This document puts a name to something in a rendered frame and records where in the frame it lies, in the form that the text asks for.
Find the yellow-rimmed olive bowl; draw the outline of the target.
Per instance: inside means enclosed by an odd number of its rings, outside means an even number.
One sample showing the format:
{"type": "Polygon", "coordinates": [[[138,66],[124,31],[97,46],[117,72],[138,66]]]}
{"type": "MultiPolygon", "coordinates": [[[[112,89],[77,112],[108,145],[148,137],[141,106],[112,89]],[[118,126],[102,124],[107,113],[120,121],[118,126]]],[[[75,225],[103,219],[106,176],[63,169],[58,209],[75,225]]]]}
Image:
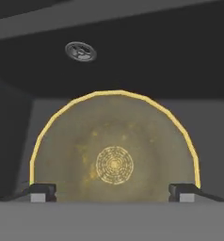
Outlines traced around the yellow-rimmed olive bowl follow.
{"type": "Polygon", "coordinates": [[[125,90],[95,91],[45,124],[29,182],[56,185],[62,202],[164,202],[171,184],[200,185],[200,165],[169,110],[125,90]]]}

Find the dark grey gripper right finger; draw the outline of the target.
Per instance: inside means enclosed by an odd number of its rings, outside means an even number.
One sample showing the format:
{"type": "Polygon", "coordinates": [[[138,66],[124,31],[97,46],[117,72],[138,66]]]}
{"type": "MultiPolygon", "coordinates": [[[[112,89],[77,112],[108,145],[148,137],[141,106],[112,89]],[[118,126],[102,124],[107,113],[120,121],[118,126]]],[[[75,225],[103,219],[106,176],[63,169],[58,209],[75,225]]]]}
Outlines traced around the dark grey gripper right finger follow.
{"type": "Polygon", "coordinates": [[[224,202],[223,198],[203,192],[194,184],[170,184],[168,186],[169,201],[174,202],[224,202]]]}

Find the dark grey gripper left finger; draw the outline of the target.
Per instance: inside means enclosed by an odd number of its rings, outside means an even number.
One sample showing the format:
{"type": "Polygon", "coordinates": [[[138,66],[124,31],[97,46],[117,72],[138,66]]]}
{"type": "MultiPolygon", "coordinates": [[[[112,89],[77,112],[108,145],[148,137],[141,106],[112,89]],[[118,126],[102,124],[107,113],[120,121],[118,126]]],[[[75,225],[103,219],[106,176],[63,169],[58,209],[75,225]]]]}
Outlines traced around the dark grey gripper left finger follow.
{"type": "Polygon", "coordinates": [[[44,195],[46,202],[56,202],[56,184],[32,184],[19,193],[3,198],[2,201],[14,201],[35,194],[44,195]]]}

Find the dark grey sink basin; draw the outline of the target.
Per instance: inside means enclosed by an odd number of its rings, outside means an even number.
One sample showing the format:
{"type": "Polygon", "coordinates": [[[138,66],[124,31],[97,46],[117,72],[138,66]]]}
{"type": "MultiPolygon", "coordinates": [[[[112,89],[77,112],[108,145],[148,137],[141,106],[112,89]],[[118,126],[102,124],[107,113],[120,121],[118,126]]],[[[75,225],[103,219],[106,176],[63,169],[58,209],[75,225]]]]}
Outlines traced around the dark grey sink basin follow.
{"type": "Polygon", "coordinates": [[[224,0],[113,14],[84,0],[0,19],[0,198],[27,180],[45,122],[70,99],[125,89],[167,107],[191,136],[205,192],[224,198],[224,0]],[[80,41],[97,57],[79,62],[80,41]]]}

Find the round metal sink drain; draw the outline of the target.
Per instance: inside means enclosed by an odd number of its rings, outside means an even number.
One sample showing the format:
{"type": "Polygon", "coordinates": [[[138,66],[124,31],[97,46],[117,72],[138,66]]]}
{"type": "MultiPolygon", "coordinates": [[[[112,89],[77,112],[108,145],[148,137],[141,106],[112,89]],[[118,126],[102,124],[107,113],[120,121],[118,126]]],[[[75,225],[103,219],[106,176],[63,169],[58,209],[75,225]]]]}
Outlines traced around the round metal sink drain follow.
{"type": "Polygon", "coordinates": [[[79,62],[91,62],[97,57],[97,52],[92,46],[80,41],[69,42],[65,46],[65,53],[71,59],[79,62]]]}

